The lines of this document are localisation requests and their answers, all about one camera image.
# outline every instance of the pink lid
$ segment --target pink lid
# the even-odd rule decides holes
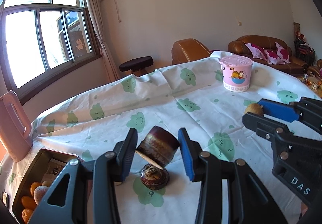
[[[253,64],[253,61],[244,56],[225,56],[219,60],[220,64],[227,65],[229,67],[238,67],[238,66],[250,66]]]

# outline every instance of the white lettering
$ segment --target white lettering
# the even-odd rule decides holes
[[[296,177],[294,177],[294,179],[292,180],[292,184],[294,184],[294,185],[295,185],[295,184],[297,183],[297,181],[298,181],[298,180],[297,180],[297,178],[296,178]]]
[[[308,193],[309,193],[310,191],[311,191],[310,189],[306,189],[306,190],[304,191],[304,195],[308,195]]]
[[[297,188],[302,190],[303,186],[304,186],[304,183],[302,183],[301,185],[297,186]]]

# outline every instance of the wall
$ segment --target wall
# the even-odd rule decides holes
[[[119,65],[151,55],[154,68],[171,65],[175,41],[196,38],[209,49],[227,50],[230,41],[257,34],[277,37],[293,47],[289,0],[103,0],[108,45]]]
[[[316,53],[322,59],[322,17],[312,0],[289,0],[294,21],[300,24],[303,33]]]
[[[34,121],[40,113],[48,108],[106,83],[104,63],[102,58],[99,58],[55,81],[25,103],[23,108],[30,121]],[[0,96],[6,92],[7,88],[0,72]]]

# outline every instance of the hanging cord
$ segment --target hanging cord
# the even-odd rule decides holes
[[[114,2],[115,2],[116,12],[118,13],[119,23],[121,23],[122,21],[120,19],[119,7],[118,7],[118,4],[117,4],[116,0],[114,0]]]

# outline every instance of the stool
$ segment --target stool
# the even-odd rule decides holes
[[[137,77],[147,74],[145,70],[146,67],[150,67],[153,65],[152,57],[141,57],[137,59],[131,59],[127,62],[124,62],[120,65],[120,71],[128,71],[131,69],[132,74]]]

